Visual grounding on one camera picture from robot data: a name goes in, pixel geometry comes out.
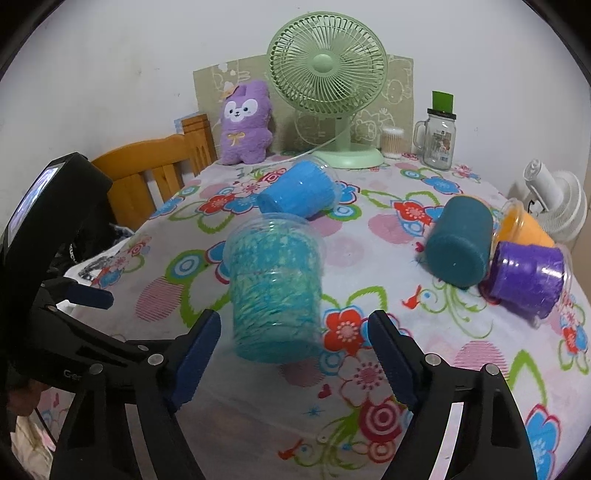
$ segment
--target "white wall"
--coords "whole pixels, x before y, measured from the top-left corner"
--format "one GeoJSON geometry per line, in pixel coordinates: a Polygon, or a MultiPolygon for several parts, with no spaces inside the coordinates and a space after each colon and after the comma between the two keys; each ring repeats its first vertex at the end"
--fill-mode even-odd
{"type": "Polygon", "coordinates": [[[415,120],[455,95],[456,161],[503,193],[533,157],[584,177],[589,87],[521,0],[66,0],[0,83],[0,224],[44,165],[163,137],[197,109],[192,71],[264,53],[308,11],[359,18],[414,58],[415,120]]]}

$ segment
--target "teal container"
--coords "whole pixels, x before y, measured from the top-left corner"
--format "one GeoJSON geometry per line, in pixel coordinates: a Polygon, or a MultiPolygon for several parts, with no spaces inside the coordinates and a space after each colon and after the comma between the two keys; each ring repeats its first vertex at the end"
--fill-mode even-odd
{"type": "Polygon", "coordinates": [[[480,200],[456,196],[445,205],[425,245],[427,266],[459,288],[480,283],[491,254],[493,219],[480,200]]]}
{"type": "Polygon", "coordinates": [[[231,233],[230,272],[238,356],[286,364],[320,352],[323,243],[303,218],[270,213],[231,233]]]}

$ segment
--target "device screen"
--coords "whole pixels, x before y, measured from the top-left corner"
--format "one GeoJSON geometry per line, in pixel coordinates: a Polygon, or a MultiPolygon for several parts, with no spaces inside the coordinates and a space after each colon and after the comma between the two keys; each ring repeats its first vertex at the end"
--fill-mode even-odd
{"type": "Polygon", "coordinates": [[[58,165],[52,165],[50,168],[46,169],[37,177],[33,186],[29,189],[25,197],[22,199],[20,205],[12,215],[12,218],[8,222],[8,237],[7,237],[7,247],[10,247],[12,240],[14,239],[15,235],[18,232],[18,229],[22,225],[23,220],[31,210],[31,207],[35,203],[35,201],[39,198],[41,192],[47,187],[51,179],[56,175],[56,173],[63,167],[63,163],[58,165]]]}

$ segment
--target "dark teal cup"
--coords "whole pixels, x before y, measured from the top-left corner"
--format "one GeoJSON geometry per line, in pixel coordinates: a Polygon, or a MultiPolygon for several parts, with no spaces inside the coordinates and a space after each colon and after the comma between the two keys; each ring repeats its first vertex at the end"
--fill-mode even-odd
{"type": "Polygon", "coordinates": [[[431,273],[468,288],[484,280],[491,255],[493,220],[480,200],[456,196],[445,205],[425,245],[431,273]]]}

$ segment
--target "stuffed animal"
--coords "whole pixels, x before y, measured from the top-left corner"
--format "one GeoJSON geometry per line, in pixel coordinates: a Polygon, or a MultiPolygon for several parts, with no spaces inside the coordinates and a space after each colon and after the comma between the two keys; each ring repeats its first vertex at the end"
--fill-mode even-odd
{"type": "Polygon", "coordinates": [[[263,80],[241,84],[226,97],[222,111],[220,146],[222,165],[260,163],[265,160],[273,134],[269,88],[263,80]]]}

